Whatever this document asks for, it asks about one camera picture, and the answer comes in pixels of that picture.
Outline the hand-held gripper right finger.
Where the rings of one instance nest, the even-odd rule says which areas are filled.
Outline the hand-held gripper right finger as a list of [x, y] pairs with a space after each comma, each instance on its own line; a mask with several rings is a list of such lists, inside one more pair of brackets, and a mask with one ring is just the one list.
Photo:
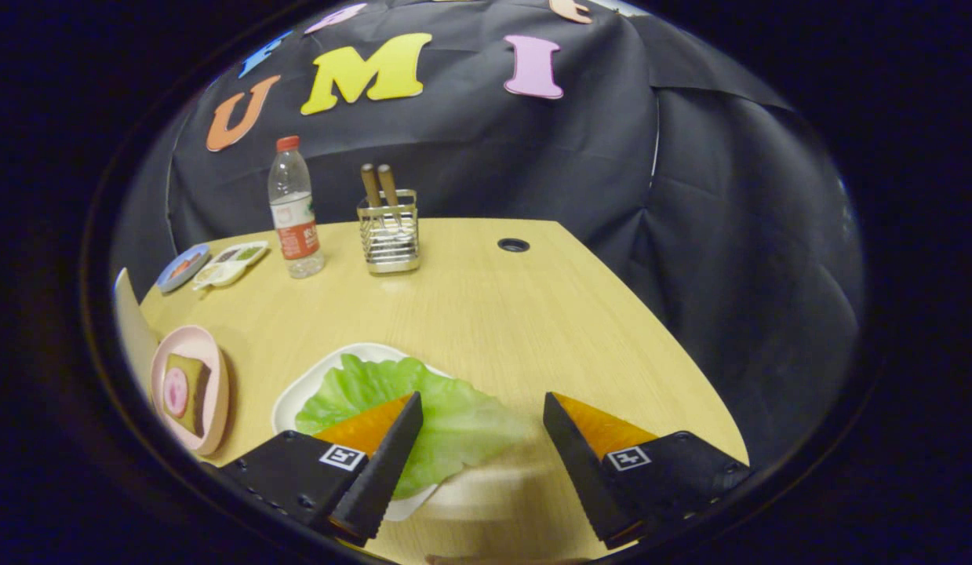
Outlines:
[[657, 436], [553, 391], [543, 422], [607, 549], [679, 535], [752, 473], [697, 434]]

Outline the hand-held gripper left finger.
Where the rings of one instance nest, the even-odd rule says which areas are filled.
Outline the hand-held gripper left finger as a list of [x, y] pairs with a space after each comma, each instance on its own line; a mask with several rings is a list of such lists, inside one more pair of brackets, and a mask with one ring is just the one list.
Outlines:
[[422, 425], [414, 391], [317, 434], [275, 434], [219, 478], [278, 518], [361, 548], [377, 536]]

